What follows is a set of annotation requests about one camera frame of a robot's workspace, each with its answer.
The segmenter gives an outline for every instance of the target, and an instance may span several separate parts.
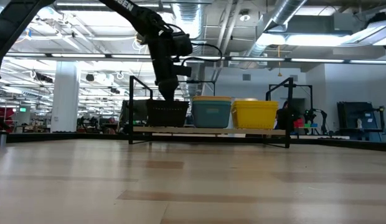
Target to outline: red object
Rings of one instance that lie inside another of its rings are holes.
[[[8,129],[5,129],[5,131],[7,132],[12,132],[12,129],[13,129],[13,120],[11,118],[11,116],[14,115],[14,112],[13,112],[13,108],[0,108],[0,120],[4,120],[4,117],[5,117],[5,124],[7,124],[10,128]]]
[[[296,121],[294,121],[294,128],[300,128],[304,126],[304,119],[298,118]]]

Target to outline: wooden floor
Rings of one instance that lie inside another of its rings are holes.
[[[70,140],[0,150],[0,224],[386,224],[386,152]]]

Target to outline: black metal stand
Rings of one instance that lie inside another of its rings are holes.
[[[271,88],[271,85],[269,85],[270,89],[266,93],[266,100],[270,101],[270,99],[271,99],[271,96],[270,96],[271,92],[275,91],[277,88],[279,88],[281,86],[288,88],[287,104],[291,105],[291,102],[293,100],[294,78],[287,78],[285,81],[281,82],[279,85],[276,85],[273,88]],[[291,109],[290,106],[287,108],[287,114],[288,114],[288,121],[287,121],[286,136],[285,136],[285,138],[286,138],[285,139],[285,148],[286,149],[290,148],[290,141],[291,141],[290,134],[291,134],[291,132],[293,130],[293,126],[292,126],[292,123],[293,123],[292,122],[293,112],[292,112],[292,109]]]
[[[129,77],[129,115],[128,115],[128,144],[133,144],[133,90],[134,90],[134,81],[137,81],[141,84],[145,89],[150,91],[150,100],[153,99],[153,91],[146,84],[144,84],[141,80],[136,78],[135,76]]]
[[[269,84],[269,90],[272,89],[273,86],[278,86],[277,84]],[[309,97],[310,97],[310,100],[311,100],[311,109],[313,109],[313,86],[312,85],[297,85],[297,84],[293,84],[293,88],[296,88],[296,87],[308,87],[309,88]]]
[[[142,137],[145,137],[145,141],[152,141],[152,140],[159,140],[161,139],[162,141],[172,141],[174,139],[174,141],[192,141],[192,139],[197,139],[197,140],[203,140],[205,139],[205,141],[208,141],[208,142],[256,142],[256,143],[263,143],[263,144],[267,144],[267,145],[272,145],[272,146],[276,146],[276,147],[281,147],[281,146],[277,146],[277,145],[273,145],[273,144],[269,144],[271,142],[280,142],[280,143],[284,143],[284,147],[285,148],[289,148],[290,147],[290,132],[292,131],[292,125],[291,125],[291,110],[288,109],[288,114],[289,114],[289,121],[288,121],[288,125],[287,125],[287,130],[285,131],[285,138],[284,139],[265,139],[265,138],[225,138],[225,137],[218,137],[217,134],[215,135],[215,137],[205,137],[205,138],[200,138],[200,137],[192,137],[192,136],[135,136],[134,134],[136,133],[142,133],[142,132],[135,132],[134,131],[134,125],[133,125],[133,93],[134,93],[134,81],[137,81],[138,83],[142,84],[142,86],[144,86],[146,89],[148,89],[150,91],[150,99],[153,98],[153,91],[152,89],[150,89],[148,86],[146,86],[142,81],[138,80],[136,77],[134,76],[130,76],[129,78],[129,106],[128,106],[128,109],[129,109],[129,116],[128,116],[128,143],[129,144],[134,144],[134,140],[142,140],[141,138]],[[270,100],[270,93],[272,91],[274,91],[275,89],[283,86],[284,84],[287,83],[288,85],[288,103],[290,103],[293,99],[293,78],[288,78],[286,79],[285,81],[283,81],[282,83],[280,83],[279,85],[275,86],[274,88],[270,89],[267,93],[266,93],[266,100]],[[202,81],[187,81],[187,83],[206,83],[206,82],[202,82]]]

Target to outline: teal bin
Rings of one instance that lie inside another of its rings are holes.
[[[193,123],[197,128],[227,128],[230,101],[193,101]]]

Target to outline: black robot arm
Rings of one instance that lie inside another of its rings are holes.
[[[311,123],[314,123],[313,120],[316,117],[316,114],[314,114],[314,112],[318,112],[322,114],[321,131],[322,131],[322,134],[327,134],[327,129],[326,129],[327,113],[324,112],[323,110],[320,110],[320,109],[306,110],[304,114],[305,123],[307,123],[308,121],[310,121]]]
[[[0,68],[3,57],[26,29],[40,9],[55,0],[11,0],[0,13]],[[173,100],[178,86],[176,75],[191,75],[191,69],[174,65],[179,56],[192,53],[189,35],[174,32],[156,12],[129,0],[99,0],[114,10],[135,28],[148,45],[156,84],[166,100]]]

